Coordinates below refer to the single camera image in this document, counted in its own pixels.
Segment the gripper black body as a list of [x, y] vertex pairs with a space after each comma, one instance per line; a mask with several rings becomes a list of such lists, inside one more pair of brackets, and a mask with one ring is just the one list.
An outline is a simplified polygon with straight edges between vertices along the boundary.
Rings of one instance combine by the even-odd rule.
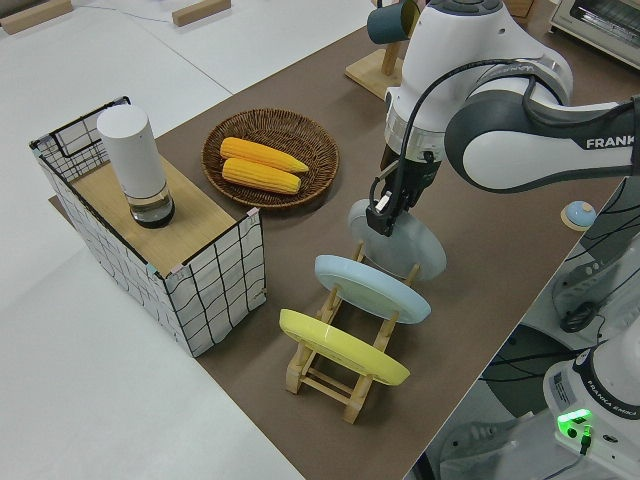
[[[406, 191], [420, 191], [422, 194], [422, 192], [433, 183], [441, 161], [436, 160], [431, 151], [425, 151], [422, 152], [422, 154], [426, 155], [426, 157], [424, 157], [426, 158], [426, 162], [411, 161], [408, 158], [405, 159], [401, 181], [402, 194]], [[399, 154], [392, 149], [385, 149], [380, 164], [381, 169], [384, 170], [391, 163], [398, 160], [398, 158]], [[386, 191], [394, 191], [396, 173], [397, 170], [394, 170], [394, 172], [389, 173], [385, 177], [383, 193]]]

